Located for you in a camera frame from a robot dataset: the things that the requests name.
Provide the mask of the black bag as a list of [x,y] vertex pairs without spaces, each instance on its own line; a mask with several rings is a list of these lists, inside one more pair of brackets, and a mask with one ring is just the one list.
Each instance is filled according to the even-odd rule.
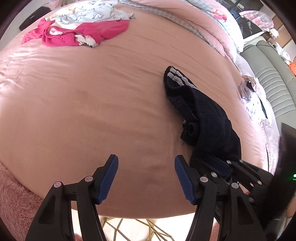
[[29,25],[31,25],[33,22],[41,18],[42,16],[46,15],[51,11],[50,8],[46,6],[41,6],[37,10],[35,10],[31,15],[29,15],[19,26],[19,30],[23,31],[25,28],[27,28]]

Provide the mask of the pink bed sheet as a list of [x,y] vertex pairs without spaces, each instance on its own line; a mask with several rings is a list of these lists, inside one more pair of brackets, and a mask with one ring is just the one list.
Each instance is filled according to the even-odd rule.
[[237,86],[241,75],[205,41],[161,16],[131,6],[128,29],[95,48],[22,43],[1,51],[1,163],[43,197],[56,181],[93,174],[111,154],[119,168],[101,215],[162,218],[194,211],[174,159],[189,160],[183,118],[168,101],[163,75],[174,66],[227,113],[242,158],[267,168],[258,124]]

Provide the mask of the fluffy pink blanket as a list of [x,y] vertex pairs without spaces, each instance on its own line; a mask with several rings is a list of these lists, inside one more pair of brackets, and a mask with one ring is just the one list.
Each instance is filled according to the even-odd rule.
[[25,240],[43,198],[24,187],[1,165],[1,219],[16,240]]

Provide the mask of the white printed garment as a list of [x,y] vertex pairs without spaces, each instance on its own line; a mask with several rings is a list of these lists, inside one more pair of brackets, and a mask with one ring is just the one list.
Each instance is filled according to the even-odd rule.
[[118,1],[78,1],[69,4],[45,18],[53,22],[53,26],[74,30],[82,23],[103,21],[128,21],[134,19],[134,13],[126,13],[116,9]]

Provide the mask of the small patterned cloth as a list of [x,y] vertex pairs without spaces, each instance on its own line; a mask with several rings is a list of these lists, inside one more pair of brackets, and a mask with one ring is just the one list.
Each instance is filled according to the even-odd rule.
[[253,77],[242,75],[242,80],[238,85],[240,96],[245,101],[250,101],[252,93],[256,92],[256,81]]

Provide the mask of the magenta pink garment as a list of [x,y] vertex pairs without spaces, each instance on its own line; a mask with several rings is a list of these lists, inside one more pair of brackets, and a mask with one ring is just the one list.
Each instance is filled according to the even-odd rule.
[[41,39],[48,47],[88,45],[94,48],[102,41],[125,32],[130,24],[128,20],[82,23],[72,30],[55,26],[54,23],[45,19],[40,20],[35,29],[24,35],[22,44],[33,39]]

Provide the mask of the white floral pillow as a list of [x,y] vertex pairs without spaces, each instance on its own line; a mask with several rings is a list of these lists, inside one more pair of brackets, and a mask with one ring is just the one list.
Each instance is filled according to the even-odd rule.
[[253,123],[258,125],[257,132],[266,148],[267,164],[264,164],[263,168],[269,173],[274,174],[278,164],[280,134],[273,108],[267,100],[263,86],[259,83],[258,78],[255,77],[250,65],[241,55],[237,55],[235,66],[239,70],[241,76],[251,76],[256,81],[256,92],[252,93],[250,101],[245,101],[241,96],[240,98],[250,119]]

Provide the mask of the navy shorts white stripes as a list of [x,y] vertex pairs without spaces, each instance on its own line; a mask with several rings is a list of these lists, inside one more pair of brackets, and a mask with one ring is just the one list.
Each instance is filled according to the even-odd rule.
[[184,119],[181,139],[194,148],[192,158],[239,161],[241,143],[226,112],[180,70],[164,73],[166,97]]

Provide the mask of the pink folded duvet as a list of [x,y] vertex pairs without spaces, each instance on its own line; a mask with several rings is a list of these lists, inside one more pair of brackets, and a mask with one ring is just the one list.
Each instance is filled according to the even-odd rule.
[[120,1],[160,15],[194,33],[236,64],[243,36],[229,11],[216,1]]

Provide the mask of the grey-green padded headboard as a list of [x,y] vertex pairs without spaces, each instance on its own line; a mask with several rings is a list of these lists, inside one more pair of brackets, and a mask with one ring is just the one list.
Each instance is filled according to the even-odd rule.
[[295,75],[275,48],[265,40],[245,45],[241,56],[264,88],[276,118],[295,128]]

